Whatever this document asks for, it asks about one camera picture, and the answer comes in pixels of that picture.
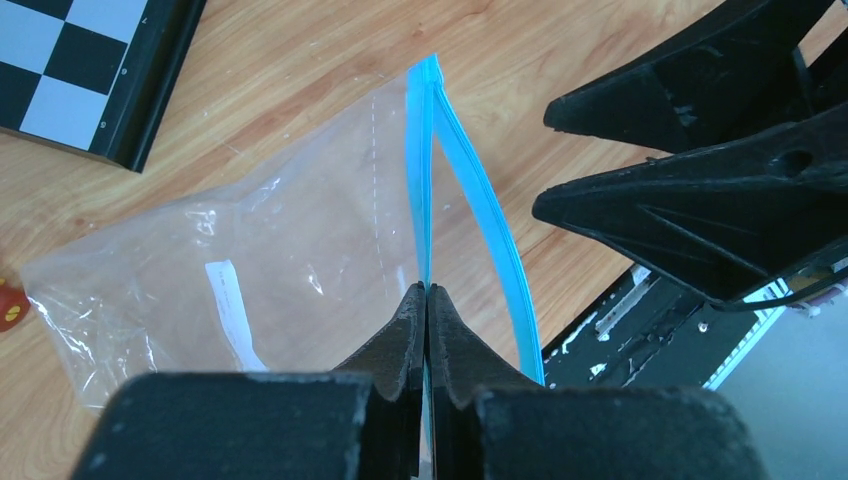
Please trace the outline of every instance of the ziplock bag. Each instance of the ziplock bag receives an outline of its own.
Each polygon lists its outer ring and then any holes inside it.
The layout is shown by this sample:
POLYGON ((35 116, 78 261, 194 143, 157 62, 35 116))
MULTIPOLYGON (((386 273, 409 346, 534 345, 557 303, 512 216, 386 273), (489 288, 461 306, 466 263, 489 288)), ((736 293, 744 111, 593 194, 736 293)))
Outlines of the ziplock bag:
POLYGON ((21 276, 90 407, 154 370, 332 369, 431 279, 543 381, 524 270, 435 56, 239 182, 104 228, 21 276))

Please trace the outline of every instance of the white square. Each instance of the white square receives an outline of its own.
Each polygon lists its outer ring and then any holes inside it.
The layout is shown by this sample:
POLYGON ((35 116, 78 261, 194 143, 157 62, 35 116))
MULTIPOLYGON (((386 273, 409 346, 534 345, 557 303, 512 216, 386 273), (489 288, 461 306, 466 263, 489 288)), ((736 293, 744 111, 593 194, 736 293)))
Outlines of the white square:
POLYGON ((108 98, 55 78, 41 77, 20 130, 88 150, 108 98))
POLYGON ((74 0, 65 20, 128 44, 146 6, 147 0, 74 0))
POLYGON ((44 73, 64 22, 0 0, 0 62, 44 73))

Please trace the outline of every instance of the red object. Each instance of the red object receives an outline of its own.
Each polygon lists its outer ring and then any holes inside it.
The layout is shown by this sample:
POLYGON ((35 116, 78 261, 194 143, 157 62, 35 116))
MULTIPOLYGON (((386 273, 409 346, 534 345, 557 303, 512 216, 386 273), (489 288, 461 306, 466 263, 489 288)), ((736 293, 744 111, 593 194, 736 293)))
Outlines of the red object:
POLYGON ((23 290, 7 286, 0 278, 0 332, 19 324, 28 312, 29 300, 23 290))

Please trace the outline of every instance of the blue zipper seal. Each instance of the blue zipper seal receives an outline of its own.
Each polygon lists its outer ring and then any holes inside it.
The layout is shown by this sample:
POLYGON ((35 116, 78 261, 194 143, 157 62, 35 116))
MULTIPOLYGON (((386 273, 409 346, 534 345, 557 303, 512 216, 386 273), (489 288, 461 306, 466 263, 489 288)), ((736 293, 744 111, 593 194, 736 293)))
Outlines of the blue zipper seal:
POLYGON ((420 248, 423 244, 426 248, 426 259, 422 259, 422 252, 418 251, 422 279, 426 277, 425 284, 429 285, 433 234, 432 138, 435 131, 495 264, 512 318, 521 372, 544 385, 536 312, 521 256, 480 158, 445 92, 444 75, 436 55, 410 70, 408 88, 407 171, 416 246, 420 248))

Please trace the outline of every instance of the wooden surface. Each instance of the wooden surface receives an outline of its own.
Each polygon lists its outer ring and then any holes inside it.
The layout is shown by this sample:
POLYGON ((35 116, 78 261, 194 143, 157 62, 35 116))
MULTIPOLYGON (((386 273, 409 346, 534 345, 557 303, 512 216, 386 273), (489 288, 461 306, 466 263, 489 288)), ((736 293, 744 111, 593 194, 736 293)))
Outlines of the wooden surface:
MULTIPOLYGON (((448 93, 513 229, 542 342, 629 261, 535 221, 546 187, 651 152, 556 134, 547 103, 629 61, 718 0, 209 0, 143 175, 0 135, 0 276, 103 226, 235 181, 438 52, 448 93)), ((820 49, 842 22, 813 35, 820 49)), ((95 418, 34 314, 0 334, 0 476, 61 478, 95 418)))

